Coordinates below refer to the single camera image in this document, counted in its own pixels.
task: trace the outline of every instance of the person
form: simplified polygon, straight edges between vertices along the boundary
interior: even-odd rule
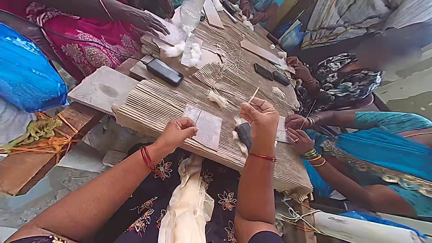
[[[325,111],[289,115],[285,122],[314,193],[329,197],[336,190],[371,211],[432,219],[430,120],[400,112]],[[310,130],[323,125],[359,130],[337,137]],[[315,157],[305,159],[310,151]]]
[[[320,62],[314,69],[297,57],[286,63],[294,67],[293,78],[301,107],[300,115],[353,106],[381,84],[383,71],[421,57],[419,48],[404,39],[377,36],[362,42],[354,53],[341,53]]]
[[[63,62],[62,67],[78,83],[97,68],[116,68],[135,54],[139,50],[135,44],[139,41],[138,32],[169,34],[160,21],[127,5],[126,0],[0,0],[0,9],[68,38],[78,39],[44,32],[55,54]],[[116,53],[85,41],[97,42]]]
[[[283,0],[240,0],[240,9],[248,19],[251,14],[254,16],[251,19],[253,25],[264,24],[272,16],[276,15],[277,9],[282,2]]]
[[[251,124],[253,138],[241,177],[237,171],[210,160],[202,165],[207,193],[215,202],[220,199],[206,225],[206,241],[256,243],[265,239],[282,243],[274,226],[273,192],[274,141],[279,113],[269,102],[258,98],[251,104],[243,103],[239,113]],[[48,207],[6,243],[93,239],[112,242],[116,238],[109,239],[114,235],[110,234],[111,230],[121,234],[117,243],[156,242],[163,213],[172,192],[180,184],[173,169],[177,161],[190,154],[177,147],[197,132],[189,118],[170,121],[156,142],[145,147],[148,157],[159,162],[157,166],[163,167],[163,171],[156,170],[155,176],[148,176],[152,172],[150,165],[145,163],[141,149],[135,148],[137,151],[119,164]],[[98,238],[104,234],[110,236]]]

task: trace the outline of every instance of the black floral skirt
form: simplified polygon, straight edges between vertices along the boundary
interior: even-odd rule
[[[128,156],[149,144],[136,144]],[[190,156],[190,152],[177,148],[164,158],[164,172],[150,173],[130,198],[117,210],[96,235],[97,243],[157,242],[160,222],[164,217],[174,189],[180,184],[178,165]],[[207,242],[232,242],[238,171],[209,159],[204,159],[201,176],[209,184],[207,193],[215,200],[210,222],[206,224]]]

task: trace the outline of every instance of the pink saree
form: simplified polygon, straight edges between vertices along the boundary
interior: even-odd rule
[[[138,40],[139,35],[131,24],[73,16],[37,2],[28,2],[22,7],[24,9],[19,11],[19,15],[25,16],[21,17],[61,35],[94,41],[126,56],[137,51],[134,40]],[[127,59],[94,43],[78,42],[50,32],[44,34],[63,61],[64,69],[78,83],[101,66],[116,68]]]

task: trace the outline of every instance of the red bangle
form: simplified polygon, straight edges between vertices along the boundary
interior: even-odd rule
[[[140,151],[141,151],[141,155],[143,156],[144,162],[147,164],[147,166],[149,167],[149,169],[154,172],[156,170],[156,166],[153,164],[153,161],[150,158],[149,152],[147,152],[146,147],[141,147]]]
[[[261,158],[261,159],[271,160],[273,162],[276,162],[276,158],[273,158],[273,157],[267,157],[267,156],[259,155],[259,154],[256,154],[256,153],[249,153],[249,155],[252,155],[252,156],[255,156],[255,157],[258,157],[258,158]]]

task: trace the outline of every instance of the gold embroidered border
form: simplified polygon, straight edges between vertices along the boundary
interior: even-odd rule
[[[381,166],[374,165],[372,163],[354,158],[344,151],[339,149],[335,142],[337,138],[326,139],[321,146],[323,150],[329,152],[332,156],[335,156],[342,162],[354,164],[355,168],[359,171],[369,171],[373,175],[379,176],[386,182],[398,183],[401,187],[408,190],[416,190],[421,194],[432,198],[432,182],[420,179],[418,177],[408,175],[402,172],[398,172],[392,169],[386,169]]]

